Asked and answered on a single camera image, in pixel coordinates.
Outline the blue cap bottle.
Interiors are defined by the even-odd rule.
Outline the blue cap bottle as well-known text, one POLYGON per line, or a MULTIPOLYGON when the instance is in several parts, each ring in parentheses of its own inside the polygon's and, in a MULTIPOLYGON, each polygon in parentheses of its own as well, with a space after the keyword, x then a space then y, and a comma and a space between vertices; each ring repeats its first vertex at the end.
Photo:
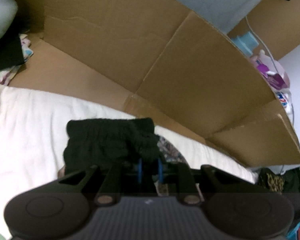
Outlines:
POLYGON ((253 50, 259 45, 258 40, 250 31, 242 36, 236 36, 231 40, 236 45, 236 47, 247 57, 253 56, 253 50))

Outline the pink detergent bottle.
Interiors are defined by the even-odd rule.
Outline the pink detergent bottle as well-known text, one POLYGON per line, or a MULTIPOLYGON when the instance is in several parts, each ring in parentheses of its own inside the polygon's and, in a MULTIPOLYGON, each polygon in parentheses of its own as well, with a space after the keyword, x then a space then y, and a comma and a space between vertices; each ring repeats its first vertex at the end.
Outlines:
POLYGON ((279 62, 267 56, 264 50, 260 50, 257 55, 252 56, 250 62, 273 90, 288 89, 290 87, 290 80, 285 69, 279 62))

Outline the tall cardboard box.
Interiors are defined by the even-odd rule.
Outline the tall cardboard box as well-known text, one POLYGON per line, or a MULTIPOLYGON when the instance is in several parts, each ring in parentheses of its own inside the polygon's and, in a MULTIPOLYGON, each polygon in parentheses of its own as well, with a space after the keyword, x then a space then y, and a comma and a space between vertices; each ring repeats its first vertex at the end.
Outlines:
POLYGON ((262 0, 229 33, 243 35, 252 27, 276 60, 300 45, 300 0, 262 0))

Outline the leopard print garment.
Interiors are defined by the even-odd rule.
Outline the leopard print garment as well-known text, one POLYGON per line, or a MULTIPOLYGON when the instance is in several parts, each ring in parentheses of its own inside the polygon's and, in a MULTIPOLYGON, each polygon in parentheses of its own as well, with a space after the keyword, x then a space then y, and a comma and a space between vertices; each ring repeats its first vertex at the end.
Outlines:
POLYGON ((285 180, 268 168, 260 169, 257 185, 271 192, 283 192, 285 180))

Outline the brown cardboard sheet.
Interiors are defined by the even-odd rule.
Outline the brown cardboard sheet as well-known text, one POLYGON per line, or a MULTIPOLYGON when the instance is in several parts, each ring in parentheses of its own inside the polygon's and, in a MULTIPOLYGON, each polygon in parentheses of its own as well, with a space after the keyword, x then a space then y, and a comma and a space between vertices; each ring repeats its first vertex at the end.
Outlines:
POLYGON ((97 102, 249 167, 300 164, 281 103, 230 39, 176 0, 17 0, 34 55, 12 81, 97 102))

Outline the white patterned bed sheet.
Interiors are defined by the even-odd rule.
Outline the white patterned bed sheet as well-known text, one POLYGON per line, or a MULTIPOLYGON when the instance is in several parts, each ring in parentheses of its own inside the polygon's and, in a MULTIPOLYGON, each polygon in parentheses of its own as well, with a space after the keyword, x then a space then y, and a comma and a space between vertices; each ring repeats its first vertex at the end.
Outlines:
POLYGON ((4 208, 14 196, 55 180, 64 164, 70 120, 131 115, 70 96, 0 85, 0 234, 11 234, 4 208))

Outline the black floral trim garment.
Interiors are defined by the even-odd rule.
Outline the black floral trim garment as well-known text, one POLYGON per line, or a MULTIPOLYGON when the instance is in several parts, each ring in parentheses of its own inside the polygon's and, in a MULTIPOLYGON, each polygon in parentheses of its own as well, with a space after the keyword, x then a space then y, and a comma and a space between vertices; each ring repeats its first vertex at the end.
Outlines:
POLYGON ((69 140, 63 152, 64 174, 96 169, 104 179, 113 165, 138 165, 151 171, 156 187, 158 160, 187 163, 163 136, 155 133, 151 118, 70 120, 69 140))

